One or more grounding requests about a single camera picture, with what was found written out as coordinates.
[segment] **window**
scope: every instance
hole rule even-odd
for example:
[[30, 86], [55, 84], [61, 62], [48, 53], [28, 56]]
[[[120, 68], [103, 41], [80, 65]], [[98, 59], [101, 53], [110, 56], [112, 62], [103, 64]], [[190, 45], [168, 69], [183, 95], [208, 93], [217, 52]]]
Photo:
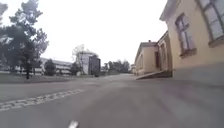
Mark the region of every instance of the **window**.
[[224, 0], [199, 0], [212, 40], [224, 35]]
[[184, 14], [177, 18], [176, 26], [179, 33], [182, 53], [195, 49], [192, 36], [189, 32], [189, 23]]

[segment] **wall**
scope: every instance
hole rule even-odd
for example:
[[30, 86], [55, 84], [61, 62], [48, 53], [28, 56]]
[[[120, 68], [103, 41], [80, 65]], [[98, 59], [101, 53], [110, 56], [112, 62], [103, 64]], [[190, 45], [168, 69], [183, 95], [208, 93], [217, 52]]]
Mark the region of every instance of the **wall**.
[[[185, 58], [180, 57], [180, 43], [176, 31], [175, 21], [181, 13], [185, 13], [190, 24], [190, 33], [196, 46], [196, 54]], [[216, 47], [208, 45], [209, 33], [201, 10], [195, 0], [182, 0], [176, 13], [167, 21], [172, 47], [174, 69], [212, 64], [224, 61], [224, 44]]]
[[[182, 0], [176, 13], [167, 20], [173, 58], [174, 79], [195, 80], [207, 83], [224, 83], [224, 44], [209, 46], [210, 38], [206, 22], [195, 0]], [[181, 13], [185, 13], [190, 24], [196, 53], [180, 57], [180, 42], [175, 21]]]
[[143, 60], [143, 58], [141, 58], [141, 56], [143, 56], [143, 50], [140, 52], [140, 54], [137, 58], [137, 61], [135, 63], [137, 75], [142, 75], [145, 72], [144, 67], [143, 67], [144, 65], [141, 64], [141, 63], [144, 63], [144, 60]]
[[172, 54], [170, 47], [170, 39], [168, 33], [165, 33], [164, 36], [158, 42], [160, 61], [161, 61], [161, 70], [171, 71], [172, 70]]
[[89, 57], [89, 75], [99, 76], [101, 69], [100, 64], [101, 60], [98, 57], [96, 56]]
[[[40, 59], [41, 59], [42, 64], [40, 65], [41, 68], [36, 68], [35, 69], [37, 72], [45, 71], [44, 64], [48, 61], [48, 59], [46, 59], [46, 58], [40, 58]], [[62, 73], [65, 73], [65, 74], [70, 73], [69, 70], [70, 70], [70, 67], [71, 67], [72, 63], [58, 61], [58, 60], [52, 60], [52, 61], [56, 65], [57, 69], [62, 70]]]
[[156, 68], [156, 58], [155, 58], [156, 47], [145, 47], [143, 48], [143, 60], [144, 60], [144, 69], [146, 73], [152, 73], [157, 71]]
[[83, 72], [89, 74], [89, 57], [95, 55], [94, 53], [83, 53], [76, 57], [76, 62], [82, 64]]

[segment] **distant building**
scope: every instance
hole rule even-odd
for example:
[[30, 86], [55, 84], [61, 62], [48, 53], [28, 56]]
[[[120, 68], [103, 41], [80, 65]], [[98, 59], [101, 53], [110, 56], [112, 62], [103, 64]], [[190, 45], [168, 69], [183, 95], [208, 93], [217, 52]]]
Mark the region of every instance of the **distant building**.
[[98, 77], [101, 72], [101, 60], [97, 56], [89, 57], [89, 75], [94, 75]]
[[2, 61], [0, 60], [0, 71], [5, 71], [5, 70], [9, 70], [9, 67], [6, 66], [6, 65], [4, 65], [4, 64], [2, 63]]
[[[49, 60], [49, 59], [46, 59], [46, 58], [40, 58], [42, 64], [40, 65], [41, 66], [41, 69], [36, 69], [36, 71], [38, 72], [44, 72], [44, 64]], [[56, 73], [59, 73], [60, 71], [62, 72], [63, 75], [68, 75], [70, 72], [70, 68], [71, 68], [71, 65], [72, 63], [70, 62], [65, 62], [65, 61], [59, 61], [59, 60], [53, 60], [52, 61], [54, 62], [54, 64], [56, 65]]]
[[136, 74], [136, 66], [135, 66], [135, 64], [131, 65], [131, 73]]
[[135, 71], [137, 75], [144, 75], [158, 70], [159, 64], [156, 63], [158, 49], [157, 42], [142, 42], [135, 57]]
[[90, 74], [89, 73], [89, 58], [94, 55], [98, 56], [96, 53], [90, 52], [90, 51], [82, 51], [76, 55], [76, 63], [82, 66], [83, 73], [86, 75]]
[[171, 77], [172, 55], [168, 32], [158, 42], [140, 44], [135, 59], [134, 74], [139, 78]]

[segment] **roof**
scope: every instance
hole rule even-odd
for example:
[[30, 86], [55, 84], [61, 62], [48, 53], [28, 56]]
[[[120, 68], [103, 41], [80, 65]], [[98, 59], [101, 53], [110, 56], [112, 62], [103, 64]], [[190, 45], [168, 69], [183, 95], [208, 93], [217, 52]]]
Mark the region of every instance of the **roof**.
[[167, 0], [166, 6], [160, 16], [160, 20], [165, 21], [169, 17], [173, 9], [175, 9], [175, 5], [177, 5], [178, 1], [179, 0]]
[[[45, 63], [47, 60], [49, 60], [49, 59], [47, 59], [47, 58], [40, 58], [40, 60], [43, 62], [43, 63]], [[59, 65], [72, 65], [72, 63], [71, 62], [65, 62], [65, 61], [60, 61], [60, 60], [53, 60], [52, 59], [52, 61], [55, 63], [55, 64], [59, 64]]]
[[144, 48], [144, 47], [152, 47], [152, 46], [154, 47], [154, 46], [156, 46], [156, 44], [157, 44], [157, 42], [142, 42], [140, 44], [139, 48], [138, 48], [138, 52], [137, 52], [137, 55], [135, 57], [135, 62], [137, 61], [137, 58], [138, 58], [139, 54], [142, 51], [142, 48]]

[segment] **yellow building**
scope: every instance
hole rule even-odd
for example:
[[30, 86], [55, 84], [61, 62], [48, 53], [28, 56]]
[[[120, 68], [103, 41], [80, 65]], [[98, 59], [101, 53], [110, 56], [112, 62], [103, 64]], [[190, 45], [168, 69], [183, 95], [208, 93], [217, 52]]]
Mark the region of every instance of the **yellow building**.
[[158, 42], [141, 43], [135, 58], [135, 71], [139, 79], [171, 77], [172, 55], [166, 32]]
[[155, 53], [158, 53], [157, 42], [143, 42], [138, 48], [135, 57], [136, 74], [144, 75], [158, 70], [159, 66], [155, 61]]
[[224, 83], [224, 0], [168, 0], [174, 78]]
[[136, 67], [135, 64], [131, 65], [131, 73], [136, 75]]

